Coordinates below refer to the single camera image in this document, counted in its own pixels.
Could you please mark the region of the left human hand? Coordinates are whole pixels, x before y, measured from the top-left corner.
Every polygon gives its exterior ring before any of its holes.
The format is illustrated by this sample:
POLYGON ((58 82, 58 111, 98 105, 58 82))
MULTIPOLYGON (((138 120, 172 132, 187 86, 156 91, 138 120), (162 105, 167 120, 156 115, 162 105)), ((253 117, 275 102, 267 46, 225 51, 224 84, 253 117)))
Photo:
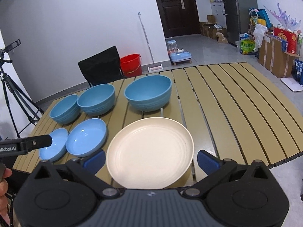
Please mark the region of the left human hand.
POLYGON ((12 175, 12 171, 8 168, 5 168, 4 173, 3 173, 3 178, 1 180, 0 183, 0 206, 1 206, 1 216, 3 217, 3 219, 5 220, 5 222, 10 225, 10 219, 9 219, 9 215, 8 215, 8 199, 5 196, 5 194, 8 191, 8 183, 5 180, 6 178, 10 177, 12 175))

